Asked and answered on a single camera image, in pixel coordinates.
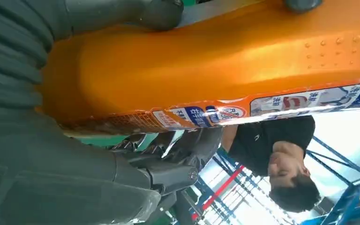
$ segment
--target orange plastic bottle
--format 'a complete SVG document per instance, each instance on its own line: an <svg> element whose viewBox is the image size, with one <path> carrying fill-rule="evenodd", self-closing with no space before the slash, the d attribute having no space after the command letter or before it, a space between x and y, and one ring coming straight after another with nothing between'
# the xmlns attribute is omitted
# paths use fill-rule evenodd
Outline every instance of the orange plastic bottle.
<svg viewBox="0 0 360 225"><path fill-rule="evenodd" d="M264 1L169 32L56 44L40 88L65 129L159 132L360 108L360 1Z"/></svg>

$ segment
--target man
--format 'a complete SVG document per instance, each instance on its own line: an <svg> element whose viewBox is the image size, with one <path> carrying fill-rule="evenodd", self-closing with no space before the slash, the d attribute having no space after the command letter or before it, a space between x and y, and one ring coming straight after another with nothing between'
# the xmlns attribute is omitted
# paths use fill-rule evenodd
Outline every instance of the man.
<svg viewBox="0 0 360 225"><path fill-rule="evenodd" d="M255 175L270 177L270 197L282 209L302 212L320 200L303 162L314 130L312 116L229 126L222 147Z"/></svg>

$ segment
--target black hair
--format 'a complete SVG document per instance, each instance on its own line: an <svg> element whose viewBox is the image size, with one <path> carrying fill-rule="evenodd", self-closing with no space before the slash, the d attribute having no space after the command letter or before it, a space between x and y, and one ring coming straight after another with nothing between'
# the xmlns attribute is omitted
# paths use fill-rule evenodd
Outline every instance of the black hair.
<svg viewBox="0 0 360 225"><path fill-rule="evenodd" d="M285 211L312 210L321 199L315 183L302 173L291 180L293 187L275 187L270 191L270 198Z"/></svg>

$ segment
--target red bar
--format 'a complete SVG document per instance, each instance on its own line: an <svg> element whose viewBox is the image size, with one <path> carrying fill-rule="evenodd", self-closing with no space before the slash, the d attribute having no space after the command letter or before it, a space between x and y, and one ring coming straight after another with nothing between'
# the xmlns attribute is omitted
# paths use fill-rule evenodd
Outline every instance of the red bar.
<svg viewBox="0 0 360 225"><path fill-rule="evenodd" d="M208 201L203 204L202 206L202 211L205 211L210 205L212 205L213 201L215 201L216 198L218 198L218 196L228 187L228 185L231 184L231 182L233 180L235 180L235 178L238 176L238 174L240 174L243 170L243 168L245 168L244 166L240 166L232 175L230 178L228 178L228 180L221 186L219 187L219 189L212 195L212 197L210 197L210 199L208 199ZM194 213L192 215L192 219L196 220L197 218L197 214Z"/></svg>

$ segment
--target black t-shirt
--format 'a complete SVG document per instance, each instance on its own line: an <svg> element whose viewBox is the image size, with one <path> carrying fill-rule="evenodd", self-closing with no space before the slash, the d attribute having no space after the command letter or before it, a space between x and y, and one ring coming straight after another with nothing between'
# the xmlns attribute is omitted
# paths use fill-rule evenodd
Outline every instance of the black t-shirt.
<svg viewBox="0 0 360 225"><path fill-rule="evenodd" d="M268 176L267 167L274 143L294 143L304 150L305 155L314 130L312 116L242 124L238 126L228 154L255 175Z"/></svg>

